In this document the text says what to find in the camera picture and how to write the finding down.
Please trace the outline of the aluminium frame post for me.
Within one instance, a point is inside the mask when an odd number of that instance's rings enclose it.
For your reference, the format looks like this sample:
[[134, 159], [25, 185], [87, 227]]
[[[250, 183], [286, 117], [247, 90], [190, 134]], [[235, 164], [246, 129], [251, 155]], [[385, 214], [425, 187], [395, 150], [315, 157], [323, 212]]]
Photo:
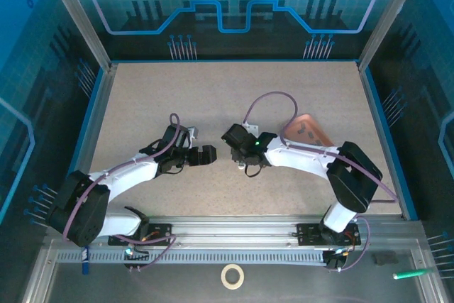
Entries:
[[406, 0], [390, 0], [372, 31], [358, 61], [358, 71], [364, 73], [380, 47]]
[[80, 0], [61, 0], [69, 15], [74, 21], [79, 32], [92, 52], [100, 68], [104, 72], [110, 72], [111, 59], [109, 58], [101, 40], [99, 39], [92, 22], [89, 20]]

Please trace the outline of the black sponge block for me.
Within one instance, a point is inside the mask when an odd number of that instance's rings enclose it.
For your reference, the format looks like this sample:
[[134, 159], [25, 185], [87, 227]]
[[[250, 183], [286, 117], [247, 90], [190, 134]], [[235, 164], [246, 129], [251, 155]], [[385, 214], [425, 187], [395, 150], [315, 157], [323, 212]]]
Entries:
[[393, 265], [399, 263], [397, 254], [392, 250], [374, 252], [372, 254], [372, 260], [376, 266]]

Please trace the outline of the beige tape roll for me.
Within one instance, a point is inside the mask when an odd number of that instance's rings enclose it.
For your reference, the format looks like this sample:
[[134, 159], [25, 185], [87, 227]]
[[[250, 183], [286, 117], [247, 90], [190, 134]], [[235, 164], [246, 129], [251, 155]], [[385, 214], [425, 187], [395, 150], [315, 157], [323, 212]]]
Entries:
[[[238, 280], [235, 283], [230, 283], [227, 280], [227, 273], [230, 270], [234, 270], [238, 273]], [[245, 275], [243, 269], [237, 264], [228, 264], [221, 271], [221, 283], [228, 290], [237, 290], [244, 283]]]

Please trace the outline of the green pen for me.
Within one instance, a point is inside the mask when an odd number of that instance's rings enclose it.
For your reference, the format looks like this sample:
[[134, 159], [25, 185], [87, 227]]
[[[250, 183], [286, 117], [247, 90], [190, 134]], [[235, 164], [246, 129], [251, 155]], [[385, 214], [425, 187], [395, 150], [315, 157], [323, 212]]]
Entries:
[[402, 279], [406, 279], [406, 278], [420, 277], [423, 275], [430, 274], [432, 272], [433, 272], [433, 270], [430, 268], [415, 269], [415, 270], [409, 270], [409, 271], [404, 271], [404, 272], [395, 272], [392, 274], [392, 278], [394, 280], [402, 280]]

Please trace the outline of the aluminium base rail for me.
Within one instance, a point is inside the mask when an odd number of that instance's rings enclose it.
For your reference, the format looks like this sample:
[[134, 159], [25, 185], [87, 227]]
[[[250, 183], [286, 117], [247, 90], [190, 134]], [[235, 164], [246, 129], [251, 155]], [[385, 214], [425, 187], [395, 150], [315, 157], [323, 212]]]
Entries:
[[314, 215], [157, 216], [171, 224], [177, 249], [287, 249], [298, 246], [297, 224], [319, 224]]

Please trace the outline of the pink plastic tray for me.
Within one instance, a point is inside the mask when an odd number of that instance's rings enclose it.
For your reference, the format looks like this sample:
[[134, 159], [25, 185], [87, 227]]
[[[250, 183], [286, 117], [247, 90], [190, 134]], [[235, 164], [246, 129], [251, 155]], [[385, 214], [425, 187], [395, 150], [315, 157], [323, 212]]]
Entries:
[[[308, 130], [308, 133], [309, 132], [313, 133], [314, 138], [310, 138], [308, 134], [301, 133], [302, 123], [305, 124], [305, 129]], [[323, 143], [323, 145], [319, 146], [326, 147], [334, 146], [331, 139], [324, 133], [321, 126], [310, 114], [303, 114], [301, 116], [296, 117], [290, 123], [290, 125], [284, 130], [283, 135], [287, 140], [297, 143], [317, 145], [316, 140], [320, 140]]]

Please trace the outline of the black connector hub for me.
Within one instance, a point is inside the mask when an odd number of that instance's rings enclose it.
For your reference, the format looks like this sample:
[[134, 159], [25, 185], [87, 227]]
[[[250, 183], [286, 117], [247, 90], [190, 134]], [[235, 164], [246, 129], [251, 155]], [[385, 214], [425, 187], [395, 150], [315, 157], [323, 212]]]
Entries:
[[150, 259], [150, 254], [146, 250], [139, 250], [135, 246], [128, 246], [123, 252], [123, 264], [129, 272], [134, 270], [140, 271], [143, 266]]
[[323, 252], [325, 268], [329, 271], [340, 272], [347, 262], [349, 252], [343, 249], [326, 250]]

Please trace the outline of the aluminium side rail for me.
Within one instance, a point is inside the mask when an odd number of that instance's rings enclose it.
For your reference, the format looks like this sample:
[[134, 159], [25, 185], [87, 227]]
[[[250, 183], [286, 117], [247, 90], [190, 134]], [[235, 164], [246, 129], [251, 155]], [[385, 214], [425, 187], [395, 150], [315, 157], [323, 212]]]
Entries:
[[392, 237], [389, 241], [394, 248], [405, 247], [411, 254], [413, 272], [425, 270], [426, 273], [414, 277], [419, 285], [419, 301], [423, 303], [449, 303], [449, 296], [446, 294], [443, 281], [436, 268], [426, 234], [421, 221], [418, 220], [416, 209], [399, 161], [397, 150], [392, 140], [384, 109], [378, 96], [377, 88], [373, 82], [372, 75], [368, 69], [360, 72], [360, 79], [365, 90], [371, 114], [375, 122], [377, 134], [384, 153], [384, 157], [392, 180], [398, 204], [402, 211], [402, 217], [397, 219], [393, 231], [398, 227], [406, 227], [413, 234], [407, 237]]
[[[108, 72], [101, 70], [96, 77], [69, 172], [81, 170], [87, 173], [91, 167], [117, 67], [118, 65], [114, 63]], [[47, 228], [45, 230], [43, 242], [31, 270], [31, 276], [19, 303], [49, 302], [58, 271], [59, 260], [57, 257], [59, 252], [66, 248], [76, 249], [71, 244], [65, 244], [54, 229]]]

